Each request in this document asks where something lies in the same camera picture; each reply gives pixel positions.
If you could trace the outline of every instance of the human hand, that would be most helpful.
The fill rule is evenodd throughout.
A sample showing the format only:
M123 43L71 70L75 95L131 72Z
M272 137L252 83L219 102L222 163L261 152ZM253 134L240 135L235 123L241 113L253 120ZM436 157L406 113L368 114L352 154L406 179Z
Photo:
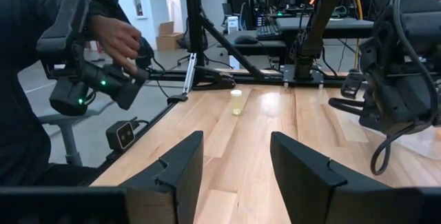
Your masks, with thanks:
M101 15L90 17L91 35L100 43L104 51L118 64L132 74L136 66L129 59L136 59L141 32L130 24Z

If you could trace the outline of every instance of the light wood surface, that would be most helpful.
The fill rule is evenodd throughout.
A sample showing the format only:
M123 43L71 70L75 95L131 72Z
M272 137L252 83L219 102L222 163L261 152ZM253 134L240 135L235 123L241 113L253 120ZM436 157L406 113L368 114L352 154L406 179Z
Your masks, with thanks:
M155 161L194 130L204 131L203 180L195 223L289 223L269 153L270 135L281 131L358 172L369 171L383 138L331 108L339 89L237 85L240 116L231 114L229 90L190 92L93 185L118 185ZM437 186L441 162L394 144L387 185Z

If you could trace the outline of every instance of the gray floor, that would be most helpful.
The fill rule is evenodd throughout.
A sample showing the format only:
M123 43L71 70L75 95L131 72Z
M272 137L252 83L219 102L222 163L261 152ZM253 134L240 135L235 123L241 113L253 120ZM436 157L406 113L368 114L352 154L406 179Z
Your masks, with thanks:
M209 48L205 54L214 60L228 63L228 56L226 50L217 48L216 41L209 37ZM355 49L355 40L347 40L347 43ZM349 49L345 49L341 42L337 40L326 40L326 58L331 67L337 70L340 59L343 59L340 66L340 71L348 71L353 66L354 53ZM187 64L176 67L177 59L187 55L185 50L176 50L170 52L156 52L156 59L166 69L174 68L174 70L186 70ZM88 53L90 58L102 57L102 55L95 52ZM252 56L248 57L251 63L257 68L267 68L269 66L267 56ZM224 65L210 63L211 68L225 68ZM24 70L19 75L20 82L23 89L31 102L35 113L41 114L50 108L48 97L54 87L54 81L46 79L43 68L40 63L36 63L30 68ZM161 82L169 95L181 93L182 82ZM110 98L103 94L97 96L96 101L110 102ZM110 153L109 146L105 137L105 131L108 127L116 121L129 120L135 116L139 119L151 120L166 106L166 98L157 87L156 82L148 83L138 94L134 104L130 110L125 111L120 109L116 104L108 107L101 115L90 117L74 126L74 135L76 145L83 164L87 166L96 167L104 162L105 157ZM45 129L52 139L52 153L50 160L55 163L65 163L65 149L59 128L56 126L45 125Z

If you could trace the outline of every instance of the small bottle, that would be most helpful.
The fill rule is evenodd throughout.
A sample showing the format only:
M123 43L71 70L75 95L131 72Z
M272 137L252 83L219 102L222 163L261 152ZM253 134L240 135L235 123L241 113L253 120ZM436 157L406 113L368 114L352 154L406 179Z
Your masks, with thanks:
M242 91L241 90L232 90L232 107L233 107L233 115L238 116L242 112Z

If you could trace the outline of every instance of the person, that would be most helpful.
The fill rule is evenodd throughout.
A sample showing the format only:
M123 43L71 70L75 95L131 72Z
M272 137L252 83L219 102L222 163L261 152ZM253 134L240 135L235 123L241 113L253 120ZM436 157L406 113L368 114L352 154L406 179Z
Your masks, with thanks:
M50 165L50 138L32 111L18 73L37 62L39 37L57 17L61 0L0 0L0 185L78 185L96 168ZM103 14L92 2L87 27L115 62L132 73L141 33Z

